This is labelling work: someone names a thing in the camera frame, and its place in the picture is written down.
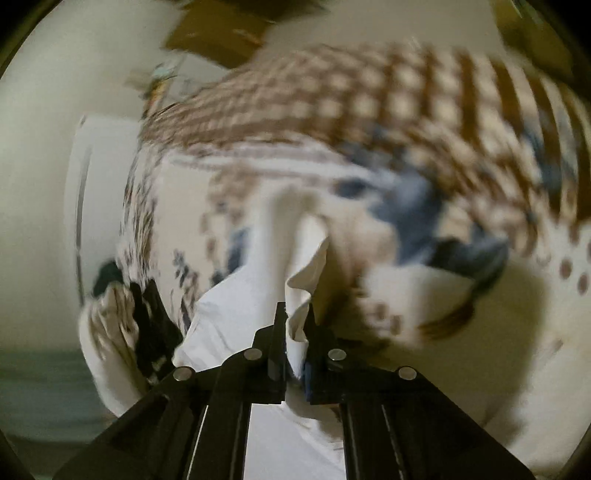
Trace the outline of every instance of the cardboard box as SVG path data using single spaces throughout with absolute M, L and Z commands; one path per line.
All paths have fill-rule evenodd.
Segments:
M 232 69 L 246 63 L 263 45 L 271 23 L 220 0 L 197 0 L 166 41 Z

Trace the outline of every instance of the checkered fabric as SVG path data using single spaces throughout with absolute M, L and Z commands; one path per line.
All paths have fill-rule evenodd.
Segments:
M 198 154 L 200 145 L 289 141 L 297 133 L 338 150 L 346 142 L 374 147 L 373 125 L 388 138 L 425 120 L 479 153 L 507 125 L 517 136 L 531 131 L 543 139 L 550 163 L 575 159 L 576 185 L 553 192 L 550 210 L 558 215 L 566 202 L 573 222 L 591 216 L 591 129 L 583 102 L 543 76 L 465 51 L 400 44 L 296 51 L 235 70 L 154 115 L 142 137 Z

